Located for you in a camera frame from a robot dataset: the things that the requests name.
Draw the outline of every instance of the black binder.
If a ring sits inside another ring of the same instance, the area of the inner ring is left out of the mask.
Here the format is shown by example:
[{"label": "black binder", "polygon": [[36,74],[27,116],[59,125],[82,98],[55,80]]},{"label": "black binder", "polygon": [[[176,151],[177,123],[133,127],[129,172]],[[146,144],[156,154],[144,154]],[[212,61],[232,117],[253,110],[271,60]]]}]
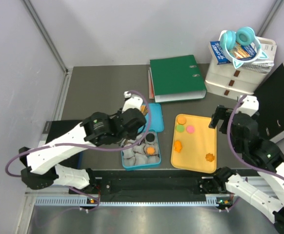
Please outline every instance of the black binder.
[{"label": "black binder", "polygon": [[259,102],[260,135],[278,142],[284,138],[284,64],[256,89],[254,96]]}]

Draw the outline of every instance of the binder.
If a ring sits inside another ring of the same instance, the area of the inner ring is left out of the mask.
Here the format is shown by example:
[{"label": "binder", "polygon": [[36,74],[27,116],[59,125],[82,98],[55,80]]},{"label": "binder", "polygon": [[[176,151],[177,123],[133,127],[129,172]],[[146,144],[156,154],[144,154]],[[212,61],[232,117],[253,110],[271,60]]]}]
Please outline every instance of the binder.
[{"label": "binder", "polygon": [[156,102],[205,97],[207,89],[193,55],[153,59],[150,65]]},{"label": "binder", "polygon": [[259,102],[260,135],[273,142],[284,138],[284,64],[255,90]]}]

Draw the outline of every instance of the white tissue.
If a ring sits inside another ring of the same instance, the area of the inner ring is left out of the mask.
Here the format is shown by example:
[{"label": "white tissue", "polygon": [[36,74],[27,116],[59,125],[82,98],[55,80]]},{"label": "white tissue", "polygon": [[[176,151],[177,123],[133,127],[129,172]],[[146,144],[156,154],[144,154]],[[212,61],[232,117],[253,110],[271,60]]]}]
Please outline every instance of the white tissue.
[{"label": "white tissue", "polygon": [[124,164],[124,166],[126,166],[126,167],[132,167],[135,162],[136,162],[136,158],[135,158],[135,157],[132,157],[132,158],[130,158],[130,159],[124,159],[124,160],[123,160],[123,164]]},{"label": "white tissue", "polygon": [[144,146],[145,146],[145,144],[134,146],[133,147],[133,152],[145,155]]},{"label": "white tissue", "polygon": [[154,144],[155,154],[158,155],[158,143]]},{"label": "white tissue", "polygon": [[143,136],[143,133],[142,134],[140,134],[140,135],[137,135],[137,137],[136,137],[136,141],[138,141],[139,139],[141,139],[141,137]]},{"label": "white tissue", "polygon": [[152,164],[152,163],[158,163],[160,161],[160,158],[157,156],[151,156],[147,160],[147,164]]},{"label": "white tissue", "polygon": [[147,156],[136,153],[135,154],[136,162],[134,165],[143,165],[147,163]]},{"label": "white tissue", "polygon": [[133,157],[134,156],[133,147],[127,150],[123,150],[122,153],[123,153],[123,158],[125,159]]}]

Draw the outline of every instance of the cable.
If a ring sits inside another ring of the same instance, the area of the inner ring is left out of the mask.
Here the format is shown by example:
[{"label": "cable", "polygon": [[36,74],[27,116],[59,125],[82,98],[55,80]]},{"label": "cable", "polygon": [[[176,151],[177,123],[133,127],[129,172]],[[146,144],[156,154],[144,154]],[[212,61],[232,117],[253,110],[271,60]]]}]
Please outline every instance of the cable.
[{"label": "cable", "polygon": [[[54,144],[54,147],[58,147],[58,146],[75,146],[75,147],[80,147],[80,148],[86,148],[86,149],[89,149],[89,150],[97,150],[97,151],[105,151],[105,152],[117,152],[117,151],[122,151],[122,150],[127,150],[127,149],[130,149],[138,144],[141,143],[141,141],[146,137],[147,133],[148,133],[148,130],[150,129],[150,126],[151,126],[151,119],[152,119],[152,114],[151,114],[151,110],[149,108],[149,104],[146,100],[146,98],[140,94],[138,91],[135,91],[135,90],[130,90],[128,91],[129,93],[133,93],[133,94],[136,94],[138,96],[140,96],[143,100],[143,102],[145,103],[146,105],[146,108],[147,108],[147,111],[148,111],[148,123],[147,123],[147,126],[146,126],[146,130],[145,132],[143,133],[143,136],[138,140],[136,141],[135,143],[133,143],[132,145],[129,145],[129,146],[126,146],[126,147],[123,147],[123,148],[113,148],[113,149],[106,149],[106,148],[100,148],[100,147],[93,147],[93,146],[88,146],[88,145],[82,145],[82,144],[75,144],[75,143],[59,143],[59,144]],[[45,146],[42,146],[42,147],[39,147],[39,148],[35,148],[35,149],[30,149],[28,151],[25,151],[23,153],[20,153],[16,156],[14,156],[13,158],[11,158],[8,163],[6,164],[5,166],[5,172],[9,175],[9,176],[12,176],[12,177],[20,177],[20,175],[16,175],[16,174],[13,174],[13,173],[10,173],[9,172],[9,166],[11,165],[12,162],[14,162],[16,159],[24,156],[24,155],[27,155],[27,154],[30,154],[30,153],[33,153],[33,152],[37,152],[37,151],[40,151],[40,150],[44,150],[44,149],[48,149],[48,148],[51,148],[51,146],[48,146],[48,145],[45,145]]]},{"label": "cable", "polygon": [[143,126],[143,128],[141,129],[141,131],[138,132],[138,135],[140,135],[145,129],[145,125]]},{"label": "cable", "polygon": [[99,207],[99,205],[100,205],[100,199],[99,199],[99,198],[93,197],[93,196],[91,196],[91,195],[89,195],[89,194],[85,194],[85,193],[83,193],[83,192],[81,192],[81,191],[79,191],[79,190],[77,190],[77,189],[75,189],[75,188],[73,188],[73,187],[68,187],[68,188],[69,188],[70,190],[72,190],[72,191],[78,193],[78,194],[87,196],[88,198],[90,198],[90,199],[92,199],[92,200],[95,200],[95,201],[97,202],[97,205],[96,205],[94,208],[89,209],[89,210],[88,210],[88,209],[85,209],[85,208],[80,208],[80,207],[70,207],[70,208],[68,208],[68,209],[66,209],[66,210],[63,210],[63,211],[59,212],[57,215],[53,216],[51,219],[49,219],[47,222],[45,222],[45,223],[42,224],[42,225],[38,223],[38,216],[37,216],[37,214],[35,214],[35,225],[36,225],[38,228],[43,228],[43,227],[47,226],[50,222],[52,222],[54,219],[56,219],[57,217],[61,216],[62,214],[64,214],[64,213],[67,212],[67,211],[71,211],[71,210],[86,210],[86,212],[88,213],[89,211],[94,211],[94,210],[96,210],[96,209]]},{"label": "cable", "polygon": [[230,150],[232,152],[232,154],[235,156],[235,158],[242,164],[244,164],[245,166],[255,170],[255,171],[258,171],[258,172],[262,172],[262,173],[266,173],[266,174],[269,174],[271,176],[275,176],[279,179],[282,179],[284,181],[284,177],[281,176],[281,175],[278,175],[274,172],[270,172],[270,171],[267,171],[267,170],[264,170],[264,169],[261,169],[261,168],[258,168],[258,167],[254,167],[246,162],[244,162],[244,160],[242,158],[240,158],[237,153],[235,152],[234,148],[233,148],[233,145],[232,145],[232,142],[231,142],[231,126],[232,126],[232,122],[233,122],[233,117],[235,116],[235,113],[237,111],[237,109],[240,107],[242,101],[244,100],[244,98],[246,97],[246,95],[243,95],[239,100],[238,102],[236,103],[231,115],[230,115],[230,118],[229,118],[229,122],[228,122],[228,127],[227,127],[227,130],[226,130],[226,135],[227,135],[227,140],[228,140],[228,143],[229,143],[229,147],[230,147]]}]

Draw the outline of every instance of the yellow tray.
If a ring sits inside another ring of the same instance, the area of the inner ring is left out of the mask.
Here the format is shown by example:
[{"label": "yellow tray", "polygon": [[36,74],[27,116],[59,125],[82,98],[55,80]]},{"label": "yellow tray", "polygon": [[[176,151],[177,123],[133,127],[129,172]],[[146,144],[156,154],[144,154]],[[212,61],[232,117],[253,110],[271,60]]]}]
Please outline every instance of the yellow tray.
[{"label": "yellow tray", "polygon": [[[176,130],[178,123],[185,128],[183,132]],[[213,173],[217,169],[217,130],[209,128],[211,118],[201,116],[177,115],[172,142],[171,164],[180,169],[196,172]],[[189,133],[187,127],[192,125],[194,132]],[[180,141],[180,153],[175,151],[175,142]]]}]

